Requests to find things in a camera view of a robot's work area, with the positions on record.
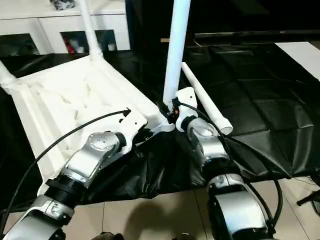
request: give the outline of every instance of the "white pole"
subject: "white pole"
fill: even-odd
[[[0,86],[9,94],[9,88],[17,83],[17,81],[16,77],[0,61]]]
[[[197,97],[199,98],[200,102],[202,103],[206,113],[208,114],[209,118],[216,124],[216,126],[221,130],[222,133],[228,135],[233,131],[233,127],[228,119],[226,119],[217,106],[214,104],[212,99],[209,97],[206,90],[202,87],[194,73],[188,67],[188,65],[183,62],[182,70],[189,80],[191,86],[193,87]]]
[[[81,16],[84,24],[86,40],[89,45],[89,53],[92,59],[103,57],[103,53],[99,47],[97,36],[90,17],[90,12],[87,5],[87,0],[78,0],[80,4]]]
[[[191,0],[174,0],[163,102],[171,109],[179,87]]]

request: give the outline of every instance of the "black cable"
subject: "black cable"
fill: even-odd
[[[282,189],[278,180],[274,179],[273,182],[278,194],[278,205],[276,206],[276,211],[273,217],[273,224],[274,226],[276,226],[282,211],[283,204],[284,204],[284,197],[283,197]]]
[[[217,125],[207,116],[205,115],[202,111],[200,111],[199,109],[191,106],[191,105],[188,105],[186,103],[183,103],[183,102],[179,102],[180,105],[182,106],[185,106],[185,107],[188,107],[194,111],[196,111],[199,115],[201,115],[208,123],[212,124],[214,126],[214,128],[217,130],[217,132],[219,133],[219,135],[221,136],[221,139],[223,140],[223,145],[225,147],[225,150],[226,150],[226,153],[229,155],[230,157],[230,160],[231,160],[231,151],[230,151],[230,148],[227,144],[227,141],[226,141],[226,135],[223,134],[220,129],[217,127]],[[266,164],[261,161],[262,164],[265,166],[265,168],[268,170],[268,172],[270,172],[272,174],[272,171],[270,171],[270,169],[266,166]],[[276,211],[275,211],[275,214],[274,214],[274,217],[272,217],[272,214],[270,212],[270,209],[268,207],[268,205],[266,204],[266,202],[264,201],[264,199],[262,198],[262,196],[258,193],[258,191],[251,185],[250,189],[252,190],[252,192],[256,195],[256,197],[259,199],[259,201],[261,202],[263,208],[265,209],[265,212],[266,214],[268,215],[268,218],[270,221],[272,221],[272,225],[273,227],[276,226],[278,220],[279,220],[279,217],[280,217],[280,214],[281,214],[281,211],[282,211],[282,207],[283,207],[283,193],[282,193],[282,189],[281,189],[281,186],[278,182],[278,180],[276,179],[273,179],[273,182],[274,182],[274,185],[275,185],[275,188],[276,188],[276,191],[277,191],[277,195],[278,195],[278,204],[277,204],[277,207],[276,207]]]
[[[259,202],[261,203],[261,205],[263,206],[264,210],[265,210],[265,213],[268,217],[268,219],[270,221],[273,221],[274,218],[272,217],[272,214],[271,214],[271,211],[270,211],[270,208],[268,207],[266,201],[264,200],[264,198],[260,195],[260,193],[255,189],[254,186],[252,186],[252,184],[250,182],[246,182],[245,183],[249,188],[250,190],[253,192],[253,194],[257,197],[257,199],[259,200]]]
[[[229,136],[226,136],[226,138],[240,144],[241,146],[243,146],[245,148],[249,148],[248,145],[244,144],[243,142],[241,142],[235,138],[230,138]],[[267,164],[262,160],[261,160],[261,162],[264,165],[264,167],[267,169],[267,171],[270,173],[270,175],[273,175],[272,170],[270,170],[270,168],[267,166]],[[278,204],[276,206],[276,211],[275,211],[276,215],[274,215],[276,218],[275,218],[275,220],[273,220],[273,225],[276,226],[278,219],[279,219],[279,216],[280,216],[280,213],[282,211],[282,207],[283,207],[283,193],[282,193],[282,189],[281,189],[281,186],[280,186],[278,180],[275,178],[273,178],[272,180],[274,182],[274,185],[275,185],[275,188],[277,191],[277,196],[278,196]]]
[[[107,117],[110,117],[110,116],[113,116],[113,115],[117,115],[117,114],[123,114],[123,115],[127,115],[130,113],[130,110],[127,109],[127,110],[122,110],[122,111],[116,111],[116,112],[112,112],[112,113],[108,113],[106,115],[103,115],[103,116],[100,116],[100,117],[97,117],[91,121],[88,121],[86,122],[85,124],[81,125],[81,126],[78,126],[77,128],[71,130],[70,132],[68,132],[67,134],[63,135],[62,137],[60,137],[58,140],[56,140],[54,143],[52,143],[46,150],[44,150],[35,160],[34,162],[29,166],[29,168],[26,170],[26,172],[24,173],[23,177],[21,178],[18,186],[16,187],[15,189],[15,192],[11,198],[11,201],[2,217],[2,220],[1,220],[1,225],[0,225],[0,234],[3,234],[4,232],[4,229],[5,229],[5,226],[6,226],[6,222],[8,220],[8,217],[9,217],[9,214],[10,214],[10,211],[13,207],[13,204],[14,204],[14,201],[17,197],[17,194],[19,192],[19,189],[22,185],[22,183],[24,182],[26,176],[28,175],[28,173],[30,172],[30,170],[37,164],[37,162],[47,153],[49,152],[54,146],[56,146],[58,143],[60,143],[63,139],[65,139],[66,137],[70,136],[71,134],[79,131],[80,129],[83,129],[84,127],[96,122],[96,121],[99,121],[101,119],[104,119],[104,118],[107,118]]]

